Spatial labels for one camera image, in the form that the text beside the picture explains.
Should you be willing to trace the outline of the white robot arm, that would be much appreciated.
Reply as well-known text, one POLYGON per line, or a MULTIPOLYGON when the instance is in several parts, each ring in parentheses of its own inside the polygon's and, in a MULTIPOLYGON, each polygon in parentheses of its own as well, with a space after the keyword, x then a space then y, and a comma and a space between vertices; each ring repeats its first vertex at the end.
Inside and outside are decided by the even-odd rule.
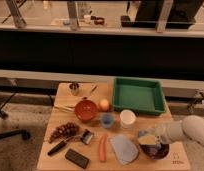
POLYGON ((179 121, 165 122, 148 130, 149 145, 194 141, 204 147, 204 118, 191 115, 179 121))

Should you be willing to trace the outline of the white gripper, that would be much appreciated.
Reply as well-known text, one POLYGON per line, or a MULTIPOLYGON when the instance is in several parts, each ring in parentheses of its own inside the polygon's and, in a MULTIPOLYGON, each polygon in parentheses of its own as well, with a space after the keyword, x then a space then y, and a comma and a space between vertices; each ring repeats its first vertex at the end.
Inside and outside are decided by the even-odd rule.
POLYGON ((146 130, 146 133, 150 137, 150 145, 165 144, 165 128, 162 125, 151 127, 146 130))

